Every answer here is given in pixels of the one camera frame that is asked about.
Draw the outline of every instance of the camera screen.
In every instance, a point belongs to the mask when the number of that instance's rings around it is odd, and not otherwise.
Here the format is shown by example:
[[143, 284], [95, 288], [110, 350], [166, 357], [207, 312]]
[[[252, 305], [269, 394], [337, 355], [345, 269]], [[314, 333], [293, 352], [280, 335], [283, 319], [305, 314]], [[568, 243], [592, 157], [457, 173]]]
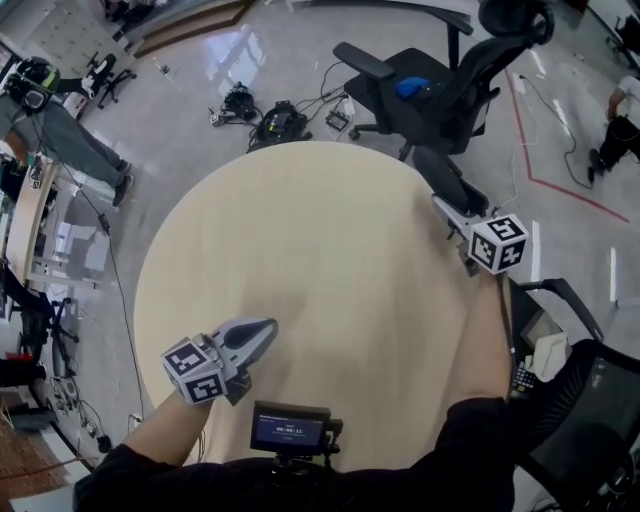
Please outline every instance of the camera screen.
[[265, 443], [318, 446], [324, 422], [261, 414], [256, 439]]

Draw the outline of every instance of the camera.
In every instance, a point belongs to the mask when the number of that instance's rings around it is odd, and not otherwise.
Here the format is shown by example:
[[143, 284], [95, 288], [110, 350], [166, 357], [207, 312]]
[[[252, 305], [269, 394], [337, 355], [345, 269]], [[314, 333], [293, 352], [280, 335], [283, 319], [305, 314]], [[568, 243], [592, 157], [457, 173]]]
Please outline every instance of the camera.
[[[342, 420], [332, 419], [331, 411], [325, 407], [256, 400], [251, 448], [275, 453], [274, 484], [295, 487], [302, 480], [334, 473], [330, 457], [340, 453], [337, 439], [342, 427]], [[324, 456], [324, 469], [311, 463], [316, 456]]]

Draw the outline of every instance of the chair backrest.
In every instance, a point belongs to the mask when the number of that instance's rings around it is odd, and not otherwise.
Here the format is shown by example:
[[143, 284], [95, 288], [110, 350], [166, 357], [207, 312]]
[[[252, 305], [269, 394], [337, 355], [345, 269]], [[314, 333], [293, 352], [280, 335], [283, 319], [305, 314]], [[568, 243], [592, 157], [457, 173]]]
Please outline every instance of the chair backrest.
[[423, 115], [432, 116], [437, 109], [440, 137], [446, 141], [440, 145], [449, 146], [448, 154], [467, 149], [478, 115], [486, 113], [489, 102], [500, 93], [499, 88], [491, 89], [491, 80], [525, 50], [546, 44], [553, 37], [555, 18], [546, 3], [532, 0], [512, 7], [505, 11], [497, 9], [495, 2], [481, 3], [483, 26], [496, 37], [471, 48], [446, 89], [418, 107]]
[[584, 340], [543, 388], [517, 433], [517, 463], [565, 512], [582, 510], [640, 433], [640, 361]]
[[465, 54], [446, 89], [418, 106], [427, 117], [434, 116], [437, 109], [440, 136], [449, 141], [449, 154], [465, 151], [478, 115], [500, 92], [491, 89], [491, 80], [532, 45], [526, 36], [495, 37], [478, 43]]

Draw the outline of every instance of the forearm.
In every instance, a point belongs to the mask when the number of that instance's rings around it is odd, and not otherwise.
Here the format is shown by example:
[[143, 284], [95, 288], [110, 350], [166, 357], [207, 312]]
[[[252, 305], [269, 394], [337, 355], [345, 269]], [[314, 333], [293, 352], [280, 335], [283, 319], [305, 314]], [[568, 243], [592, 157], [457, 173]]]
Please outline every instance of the forearm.
[[176, 391], [127, 436], [124, 444], [156, 462], [182, 466], [209, 418], [212, 403], [189, 405]]
[[[503, 295], [511, 319], [506, 276]], [[506, 398], [510, 380], [511, 355], [500, 309], [498, 279], [482, 270], [450, 374], [448, 405], [468, 398]]]
[[622, 89], [616, 89], [609, 98], [609, 119], [613, 119], [618, 115], [618, 106], [626, 97]]
[[29, 163], [29, 151], [22, 137], [16, 132], [11, 131], [8, 133], [5, 142], [11, 148], [13, 156], [15, 156], [23, 166], [27, 166]]

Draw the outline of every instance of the blue object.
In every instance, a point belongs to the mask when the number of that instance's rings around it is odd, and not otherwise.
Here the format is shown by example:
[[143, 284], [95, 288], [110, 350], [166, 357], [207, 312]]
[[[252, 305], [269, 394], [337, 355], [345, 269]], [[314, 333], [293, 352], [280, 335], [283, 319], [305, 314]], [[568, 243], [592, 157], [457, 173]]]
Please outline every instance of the blue object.
[[404, 80], [400, 80], [396, 85], [396, 94], [406, 100], [410, 98], [415, 93], [417, 93], [423, 87], [427, 87], [431, 83], [430, 80], [426, 78], [420, 78], [419, 76], [412, 76], [409, 78], [405, 78]]

